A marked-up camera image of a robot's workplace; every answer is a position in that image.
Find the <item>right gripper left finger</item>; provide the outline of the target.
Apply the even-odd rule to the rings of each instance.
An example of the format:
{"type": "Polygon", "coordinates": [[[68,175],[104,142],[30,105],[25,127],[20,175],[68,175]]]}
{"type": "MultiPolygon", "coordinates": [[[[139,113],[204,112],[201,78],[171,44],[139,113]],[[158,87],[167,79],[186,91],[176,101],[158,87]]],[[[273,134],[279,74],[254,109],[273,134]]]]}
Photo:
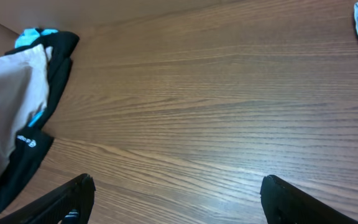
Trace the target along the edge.
{"type": "Polygon", "coordinates": [[[53,191],[0,219],[0,224],[87,224],[96,187],[81,174],[53,191]]]}

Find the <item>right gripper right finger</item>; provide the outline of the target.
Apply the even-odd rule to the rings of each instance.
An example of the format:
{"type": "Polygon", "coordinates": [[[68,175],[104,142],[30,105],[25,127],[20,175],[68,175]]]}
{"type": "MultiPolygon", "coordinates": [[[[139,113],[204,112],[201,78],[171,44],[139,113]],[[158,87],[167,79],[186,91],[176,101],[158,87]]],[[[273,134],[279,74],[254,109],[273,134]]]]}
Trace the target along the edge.
{"type": "Polygon", "coordinates": [[[260,199],[268,224],[358,224],[276,175],[263,178],[260,199]]]}

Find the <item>beige cotton shorts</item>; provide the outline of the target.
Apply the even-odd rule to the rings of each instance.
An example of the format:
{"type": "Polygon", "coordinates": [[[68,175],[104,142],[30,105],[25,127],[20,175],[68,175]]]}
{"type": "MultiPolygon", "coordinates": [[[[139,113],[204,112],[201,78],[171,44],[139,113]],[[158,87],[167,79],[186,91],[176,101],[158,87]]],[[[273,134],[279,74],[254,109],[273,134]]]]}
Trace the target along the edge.
{"type": "Polygon", "coordinates": [[[0,57],[0,176],[15,150],[17,132],[47,107],[52,47],[42,44],[0,57]]]}

